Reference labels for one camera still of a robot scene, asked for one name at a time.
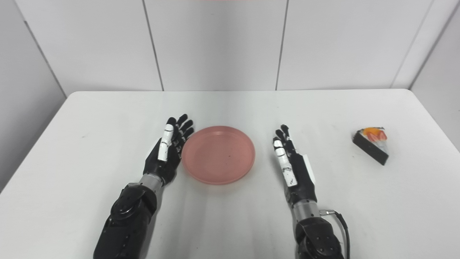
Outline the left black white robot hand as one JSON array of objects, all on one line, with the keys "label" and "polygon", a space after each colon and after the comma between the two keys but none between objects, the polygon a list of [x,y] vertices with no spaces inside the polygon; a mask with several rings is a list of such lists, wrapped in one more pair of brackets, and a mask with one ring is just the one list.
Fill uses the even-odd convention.
[{"label": "left black white robot hand", "polygon": [[194,133],[193,125],[187,114],[178,119],[170,117],[163,136],[145,159],[143,174],[159,178],[163,186],[170,183],[176,176],[185,143]]}]

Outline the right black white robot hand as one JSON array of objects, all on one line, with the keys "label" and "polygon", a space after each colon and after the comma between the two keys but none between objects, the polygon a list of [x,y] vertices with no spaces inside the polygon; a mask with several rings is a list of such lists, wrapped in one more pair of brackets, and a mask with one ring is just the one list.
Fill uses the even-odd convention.
[{"label": "right black white robot hand", "polygon": [[291,206],[303,200],[317,202],[315,184],[309,175],[304,156],[296,151],[289,127],[282,124],[275,134],[272,140],[273,149],[286,184],[286,201]]}]

